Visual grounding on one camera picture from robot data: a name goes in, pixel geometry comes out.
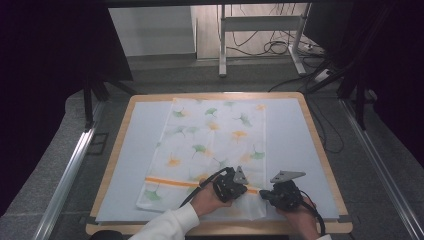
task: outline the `metal rail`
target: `metal rail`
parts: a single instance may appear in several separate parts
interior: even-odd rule
[[[98,125],[100,116],[103,112],[105,103],[99,102],[94,110],[94,124],[89,131],[82,133],[77,146],[68,162],[65,172],[60,179],[58,186],[47,206],[46,211],[41,218],[37,230],[33,236],[33,240],[48,239],[56,224],[57,218],[63,208],[63,205],[68,197],[69,191],[87,152],[88,146],[93,138],[93,134]]]
[[[424,232],[421,223],[418,221],[416,214],[403,196],[395,180],[392,178],[392,175],[384,164],[383,159],[381,159],[380,155],[378,154],[367,132],[362,130],[361,126],[356,121],[354,114],[355,111],[353,110],[351,104],[348,102],[348,100],[340,100],[340,103],[346,115],[348,116],[359,141],[364,147],[364,150],[367,153],[368,158],[374,167],[374,170],[376,171],[384,188],[386,189],[387,195],[389,195],[390,200],[396,208],[407,231],[411,235],[411,239],[424,239]]]

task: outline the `cable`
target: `cable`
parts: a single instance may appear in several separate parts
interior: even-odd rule
[[[190,195],[187,196],[187,198],[183,201],[183,203],[180,205],[180,207],[186,205],[186,203],[188,203],[194,196],[196,196],[196,194],[199,193],[204,187],[206,187],[206,185],[208,185],[210,182],[212,182],[212,180],[214,180],[216,178],[216,176],[218,176],[222,172],[228,171],[230,169],[231,169],[230,167],[223,168],[223,169],[219,170],[218,172],[212,174],[210,177],[208,177],[202,183],[200,183],[199,184],[199,187],[197,187],[196,189],[194,189],[194,191],[191,192]]]
[[[283,6],[282,6],[282,8],[281,8],[281,10],[280,10],[280,15],[282,15],[282,13],[283,13],[283,10],[284,10],[284,4],[283,4]],[[293,12],[294,12],[294,9],[295,9],[295,6],[296,6],[296,4],[294,4],[293,5],[293,7],[292,7],[292,15],[293,15]],[[274,9],[277,9],[278,10],[278,7],[279,7],[279,4],[276,4],[275,6],[274,6],[274,8],[272,8],[271,9],[271,11],[268,13],[268,15],[271,15],[271,13],[274,11]],[[289,12],[289,9],[290,9],[290,5],[288,6],[288,8],[287,8],[287,12],[286,12],[286,14],[288,14],[288,12]],[[246,13],[243,11],[243,9],[242,9],[242,5],[240,4],[240,11],[241,12],[243,12],[243,14],[244,15],[246,15]],[[231,16],[233,15],[233,5],[231,5]],[[217,26],[218,26],[218,38],[219,38],[219,41],[222,41],[221,40],[221,33],[219,32],[219,14],[218,14],[218,5],[216,5],[216,21],[217,21]],[[239,44],[239,43],[237,43],[237,41],[236,41],[236,38],[235,38],[235,33],[234,32],[232,32],[232,35],[233,35],[233,41],[234,41],[234,44],[237,46],[237,47],[241,47],[241,46],[243,46],[244,44],[246,44],[247,42],[249,42],[257,33],[258,33],[259,31],[256,31],[256,32],[254,32],[247,40],[245,40],[244,42],[242,42],[241,44]],[[285,53],[287,53],[287,51],[288,51],[288,45],[289,45],[289,37],[288,37],[288,39],[287,39],[287,42],[284,42],[284,41],[273,41],[272,39],[273,39],[273,37],[274,37],[274,35],[275,35],[275,32],[276,31],[274,31],[273,33],[272,33],[272,35],[271,35],[271,37],[270,37],[270,40],[267,42],[267,43],[265,43],[264,44],[264,51],[263,52],[261,52],[261,53],[256,53],[256,54],[254,54],[254,53],[248,53],[248,52],[245,52],[245,51],[243,51],[243,50],[240,50],[240,49],[238,49],[238,48],[234,48],[234,47],[226,47],[227,49],[229,49],[229,50],[234,50],[234,51],[238,51],[238,52],[241,52],[241,53],[243,53],[243,54],[245,54],[245,55],[248,55],[248,56],[262,56],[262,55],[265,55],[265,54],[273,54],[273,55],[283,55],[283,54],[285,54]],[[275,51],[273,48],[275,47],[275,46],[281,46],[281,45],[284,45],[284,46],[286,46],[286,48],[282,51],[282,52],[278,52],[278,51]]]
[[[277,87],[279,87],[279,86],[282,86],[282,85],[284,85],[284,84],[288,84],[288,83],[291,83],[291,82],[294,82],[294,81],[298,81],[298,80],[302,80],[302,79],[308,78],[308,77],[310,77],[311,75],[312,75],[312,73],[311,73],[311,74],[309,74],[309,75],[307,75],[307,76],[304,76],[304,77],[294,78],[294,79],[290,79],[290,80],[287,80],[287,81],[281,82],[281,83],[279,83],[279,84],[277,84],[277,85],[273,86],[272,88],[270,88],[270,89],[268,90],[268,92],[272,92],[272,90],[274,90],[275,88],[277,88]]]
[[[318,76],[319,73],[321,73],[322,70],[326,69],[329,65],[330,65],[331,61],[328,59],[325,59],[315,70],[314,72],[311,74],[313,76],[311,76],[306,82],[305,84],[303,84],[299,89],[297,89],[297,92],[300,92],[302,94],[306,94],[308,93],[308,85],[310,84],[310,82],[316,78],[316,76]]]
[[[306,65],[306,66],[308,66],[308,67],[310,67],[310,68],[318,68],[319,67],[319,65],[318,66],[312,66],[311,64],[309,64],[309,63],[307,63],[306,62],[306,59],[310,59],[310,58],[323,58],[323,57],[317,57],[317,56],[307,56],[307,57],[303,57],[302,58],[302,63],[304,64],[304,65]]]
[[[308,57],[317,57],[317,58],[325,58],[326,55],[324,53],[318,54],[318,53],[311,53],[311,52],[305,52],[302,49],[297,49],[298,53],[301,53],[302,56],[308,56]]]
[[[286,32],[286,31],[279,31],[279,32],[280,33],[283,32],[291,38],[296,38],[295,36],[291,35],[290,32]],[[317,45],[317,44],[311,44],[311,43],[307,43],[307,42],[303,42],[303,41],[299,41],[299,42],[304,43],[304,44],[308,44],[308,45],[311,45],[311,46],[314,46],[314,47],[321,47],[320,45]]]
[[[355,240],[355,237],[353,236],[353,234],[350,232],[349,234],[350,239]]]
[[[309,197],[308,194],[306,194],[304,191],[300,191],[301,193],[305,194],[306,197],[309,199],[309,201],[311,201],[312,206],[307,204],[305,201],[302,201],[300,204],[305,207],[306,209],[308,209],[313,215],[314,217],[316,217],[318,219],[320,228],[321,228],[321,237],[324,236],[325,233],[325,223],[324,223],[324,219],[322,219],[321,215],[318,213],[318,210],[316,209],[314,203],[312,202],[312,199]]]
[[[311,100],[311,102],[312,103],[314,103],[314,105],[317,107],[317,109],[318,109],[318,112],[321,114],[321,116],[325,119],[325,121],[327,121],[328,122],[328,124],[330,125],[330,127],[334,130],[334,132],[336,132],[336,134],[337,134],[337,136],[338,136],[338,138],[340,139],[340,142],[341,142],[341,146],[340,146],[340,148],[339,149],[337,149],[337,150],[330,150],[329,148],[326,148],[326,147],[324,147],[324,149],[327,151],[327,152],[330,152],[330,153],[341,153],[342,151],[343,151],[343,149],[344,149],[344,146],[345,146],[345,144],[344,144],[344,141],[343,141],[343,138],[342,138],[342,136],[340,135],[340,133],[336,130],[336,128],[334,127],[334,125],[327,119],[327,117],[325,117],[325,115],[321,112],[321,109],[319,108],[319,106],[318,106],[318,104],[314,101],[314,100]]]
[[[308,99],[309,97],[308,97],[308,95],[304,95],[304,96],[305,96],[306,105],[308,105],[309,111],[311,111],[312,115],[315,116],[315,120],[318,122],[318,125],[321,128],[322,135],[323,135],[322,137],[320,136],[321,141],[322,141],[322,147],[324,149],[326,149],[326,147],[327,147],[326,146],[327,145],[327,133],[325,131],[324,125],[322,124],[321,120],[318,118],[318,115],[315,113],[314,109],[309,104],[309,99]]]

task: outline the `table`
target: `table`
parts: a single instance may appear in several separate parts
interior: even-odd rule
[[[241,31],[296,31],[295,39],[292,44],[287,47],[290,56],[296,67],[299,76],[305,76],[306,70],[303,67],[302,61],[299,58],[298,47],[300,37],[302,36],[308,16],[310,3],[305,7],[305,10],[300,16],[246,16],[232,17],[225,16],[225,5],[221,5],[221,28],[220,28],[220,53],[219,53],[219,76],[227,75],[227,57],[226,57],[226,32],[241,32]]]
[[[277,1],[270,1],[270,2],[284,2],[284,3],[295,3],[295,2],[325,2],[329,0],[309,0],[309,1],[303,1],[303,0],[277,0]],[[353,2],[361,2],[364,0],[351,0]],[[201,0],[201,1],[194,1],[194,0],[89,0],[89,1],[73,1],[73,0],[62,0],[59,1],[57,4],[60,6],[73,6],[73,5],[84,5],[84,6],[96,6],[99,8],[124,8],[124,7],[150,7],[150,6],[183,6],[183,5],[215,5],[215,4],[254,4],[258,3],[257,0]],[[49,5],[50,2],[41,2],[40,4]],[[382,23],[384,22],[384,19],[386,18],[388,12],[390,12],[391,5],[390,4],[382,4],[384,8],[377,17],[377,20],[373,23],[372,31],[370,31],[370,34],[367,35],[367,39],[365,41],[362,41],[360,49],[357,51],[356,54],[356,61],[349,65],[349,69],[352,69],[352,66],[356,65],[357,68],[361,69],[359,66],[360,63],[363,62],[363,57],[365,56],[365,53],[367,53],[369,49],[370,43],[373,41],[375,34],[378,32],[379,28],[381,27]],[[321,82],[321,84],[317,84],[314,86],[313,89],[308,90],[308,92],[314,92],[321,87],[325,86],[326,84],[337,80],[341,75],[345,74],[347,69],[343,69],[343,71],[340,71],[340,74],[334,74],[333,77],[326,79],[325,81]],[[353,88],[356,85],[360,86],[358,93],[358,101],[359,104],[357,104],[357,121],[362,125],[364,128],[363,122],[362,122],[362,115],[363,115],[363,88],[364,84],[363,81],[358,80],[358,78],[354,77],[350,79],[346,84],[346,86],[342,86],[339,89],[339,96],[341,98],[346,98],[347,95],[349,95]],[[40,221],[39,227],[36,230],[34,239],[45,239],[45,237],[48,237],[52,231],[52,228],[55,225],[55,222],[57,220],[58,214],[60,210],[62,209],[63,203],[67,198],[67,194],[69,192],[69,189],[72,185],[72,182],[75,178],[75,175],[78,173],[79,165],[82,161],[83,153],[86,149],[86,144],[89,142],[89,139],[91,139],[92,133],[94,132],[93,125],[89,124],[91,126],[90,129],[87,129],[85,133],[83,133],[81,137],[81,145],[78,145],[76,148],[76,155],[71,157],[71,160],[68,164],[67,171],[63,174],[62,179],[58,185],[58,188],[56,189],[54,196],[51,199],[51,202],[49,203],[45,214],[43,215],[42,220]]]
[[[115,166],[118,162],[120,149],[122,147],[131,114],[137,102],[143,101],[170,101],[175,97],[179,98],[195,98],[195,99],[208,99],[208,100],[248,100],[248,99],[281,99],[281,98],[295,98],[299,101],[302,113],[305,116],[305,121],[308,125],[309,132],[313,139],[314,146],[319,156],[320,163],[323,167],[324,173],[327,177],[331,192],[336,202],[339,214],[342,216],[337,221],[326,221],[326,228],[328,233],[349,233],[352,231],[353,225],[350,221],[345,221],[348,216],[346,206],[340,194],[339,188],[335,181],[333,172],[329,165],[328,159],[325,155],[324,149],[321,145],[311,114],[306,105],[303,95],[300,93],[192,93],[192,94],[160,94],[160,95],[137,95],[131,98],[127,110],[125,112],[117,139],[115,141],[108,166],[106,168],[99,192],[95,199],[90,218],[92,220],[97,216],[100,205],[105,197],[106,191],[112,179]],[[88,234],[94,234],[100,230],[116,230],[123,234],[134,234],[142,224],[131,225],[97,225],[94,221],[90,221],[86,225]],[[188,232],[190,236],[204,236],[204,235],[285,235],[293,234],[293,230],[286,221],[233,221],[233,222],[208,222],[207,224],[201,223],[198,227]]]

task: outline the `gray floor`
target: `gray floor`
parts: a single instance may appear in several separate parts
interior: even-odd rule
[[[282,81],[297,77],[290,59],[229,61],[228,76],[219,78],[217,61],[157,59],[145,64],[129,59],[135,81],[127,83],[141,93],[268,91]],[[276,91],[296,91],[304,82],[282,85]],[[334,83],[308,96],[314,120],[325,142],[328,159],[351,215],[351,235],[333,239],[410,239],[401,218],[376,175],[370,159],[342,111]],[[85,222],[100,185],[103,171],[130,96],[108,85],[111,93],[97,133],[107,133],[104,151],[91,146],[71,189],[50,239],[88,239]],[[372,105],[365,109],[367,133],[387,165],[393,179],[421,222],[424,221],[424,170],[380,121]],[[0,219],[0,239],[30,239],[62,176],[84,127],[82,93],[69,97],[62,125],[36,170],[6,214]],[[281,239],[243,237],[220,239]]]

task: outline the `white sleeve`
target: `white sleeve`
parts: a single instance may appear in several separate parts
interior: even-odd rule
[[[156,217],[130,240],[183,240],[185,234],[199,225],[199,217],[190,203]]]
[[[324,236],[318,238],[317,240],[331,240],[331,236],[327,234],[327,235],[324,235]]]

